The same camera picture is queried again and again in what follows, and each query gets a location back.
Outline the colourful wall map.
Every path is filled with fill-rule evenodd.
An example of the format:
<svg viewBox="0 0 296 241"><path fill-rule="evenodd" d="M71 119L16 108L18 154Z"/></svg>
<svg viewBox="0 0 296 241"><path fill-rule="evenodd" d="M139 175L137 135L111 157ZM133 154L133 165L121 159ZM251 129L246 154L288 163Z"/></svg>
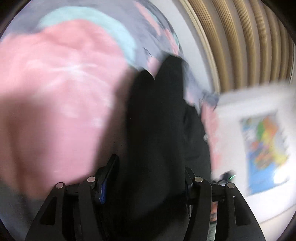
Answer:
<svg viewBox="0 0 296 241"><path fill-rule="evenodd" d="M240 126L247 161L247 194L265 192L287 182L287 144L277 113L242 118Z"/></svg>

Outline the striped window blind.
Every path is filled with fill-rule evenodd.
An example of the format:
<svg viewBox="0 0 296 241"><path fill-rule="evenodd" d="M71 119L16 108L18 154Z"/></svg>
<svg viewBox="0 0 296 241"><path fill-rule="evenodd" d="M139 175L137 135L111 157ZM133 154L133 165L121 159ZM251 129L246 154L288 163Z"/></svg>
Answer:
<svg viewBox="0 0 296 241"><path fill-rule="evenodd" d="M295 72L295 25L273 1L181 1L205 51L217 93L277 82Z"/></svg>

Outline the floral grey pink bedspread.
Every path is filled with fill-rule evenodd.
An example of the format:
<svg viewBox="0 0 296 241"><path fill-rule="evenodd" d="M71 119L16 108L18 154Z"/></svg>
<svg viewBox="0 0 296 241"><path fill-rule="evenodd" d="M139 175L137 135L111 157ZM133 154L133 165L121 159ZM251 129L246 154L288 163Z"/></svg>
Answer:
<svg viewBox="0 0 296 241"><path fill-rule="evenodd" d="M30 1L1 37L1 221L24 240L52 186L124 155L138 69L182 56L151 1Z"/></svg>

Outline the pink pillow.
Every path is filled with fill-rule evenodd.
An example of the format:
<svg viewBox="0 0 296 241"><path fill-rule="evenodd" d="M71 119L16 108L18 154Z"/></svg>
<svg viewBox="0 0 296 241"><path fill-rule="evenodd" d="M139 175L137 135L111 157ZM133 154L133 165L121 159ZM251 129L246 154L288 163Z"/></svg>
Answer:
<svg viewBox="0 0 296 241"><path fill-rule="evenodd" d="M206 137L209 145L211 160L211 175L215 178L215 172L219 169L222 162L220 118L215 108L210 104L203 102L201 105L201 120L204 125Z"/></svg>

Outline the black hooded jacket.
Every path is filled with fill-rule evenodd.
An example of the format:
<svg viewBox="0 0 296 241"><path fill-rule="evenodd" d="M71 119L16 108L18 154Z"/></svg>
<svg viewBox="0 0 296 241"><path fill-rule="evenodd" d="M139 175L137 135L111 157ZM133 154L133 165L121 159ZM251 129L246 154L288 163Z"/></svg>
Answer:
<svg viewBox="0 0 296 241"><path fill-rule="evenodd" d="M182 240L189 222L185 168L211 178L196 109L183 97L183 61L168 56L142 71L129 94L126 157L111 175L100 213L104 240Z"/></svg>

